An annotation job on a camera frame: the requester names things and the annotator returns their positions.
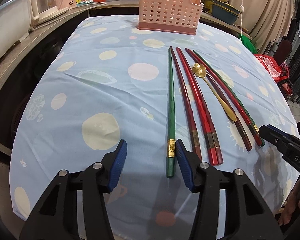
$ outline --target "tablecloth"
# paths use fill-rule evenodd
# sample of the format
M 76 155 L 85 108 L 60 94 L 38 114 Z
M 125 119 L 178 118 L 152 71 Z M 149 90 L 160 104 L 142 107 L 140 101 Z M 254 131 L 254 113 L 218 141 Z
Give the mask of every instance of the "tablecloth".
M 105 196 L 113 232 L 134 240 L 189 237 L 198 195 L 186 188 L 178 166 L 174 178 L 165 177 L 169 46 L 199 52 L 226 80 L 259 127 L 270 123 L 298 135 L 280 90 L 239 39 L 202 23 L 195 36 L 138 30 L 137 23 L 136 15 L 84 20 L 35 88 L 11 156 L 11 199 L 19 217 L 28 217 L 59 170 L 85 170 L 125 139 L 128 154 L 119 184 Z M 188 55 L 186 58 L 194 63 Z M 199 129 L 202 158 L 207 161 L 193 96 L 182 73 Z M 174 77 L 176 138 L 191 150 L 175 70 Z M 198 83 L 223 153 L 224 164 L 217 168 L 243 169 L 276 211 L 298 172 L 273 146 L 258 147 L 242 121 L 253 146 L 247 152 L 216 97 L 202 79 Z M 221 192 L 218 236 L 223 234 L 224 212 Z

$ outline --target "utensil holder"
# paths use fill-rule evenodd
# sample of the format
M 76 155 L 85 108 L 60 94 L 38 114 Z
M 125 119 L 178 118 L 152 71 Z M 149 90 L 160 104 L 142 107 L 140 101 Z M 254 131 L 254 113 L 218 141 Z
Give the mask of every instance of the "utensil holder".
M 139 0 L 138 29 L 195 35 L 201 0 Z

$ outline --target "basket base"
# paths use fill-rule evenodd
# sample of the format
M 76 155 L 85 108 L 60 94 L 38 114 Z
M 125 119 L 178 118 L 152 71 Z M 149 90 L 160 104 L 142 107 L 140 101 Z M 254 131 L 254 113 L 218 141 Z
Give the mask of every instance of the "basket base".
M 139 22 L 137 29 L 139 30 L 149 30 L 149 31 L 159 31 L 159 32 L 169 32 L 169 33 L 181 33 L 196 35 L 197 28 L 188 28 L 175 25 L 167 25 L 160 23 L 143 23 Z

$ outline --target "beige curtain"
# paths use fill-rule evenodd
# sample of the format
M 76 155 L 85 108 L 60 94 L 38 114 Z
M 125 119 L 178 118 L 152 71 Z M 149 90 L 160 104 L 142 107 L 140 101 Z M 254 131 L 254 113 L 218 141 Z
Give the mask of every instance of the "beige curtain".
M 242 0 L 229 0 L 240 8 Z M 242 26 L 249 30 L 251 41 L 263 53 L 269 41 L 286 36 L 293 14 L 294 0 L 243 0 Z

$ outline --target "red plastic package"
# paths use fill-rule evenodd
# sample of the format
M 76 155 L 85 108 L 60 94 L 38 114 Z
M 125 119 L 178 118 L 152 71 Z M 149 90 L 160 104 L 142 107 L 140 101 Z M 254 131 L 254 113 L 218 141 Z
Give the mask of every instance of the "red plastic package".
M 255 55 L 260 63 L 269 72 L 276 83 L 279 82 L 282 73 L 281 68 L 278 66 L 273 57 L 267 55 Z

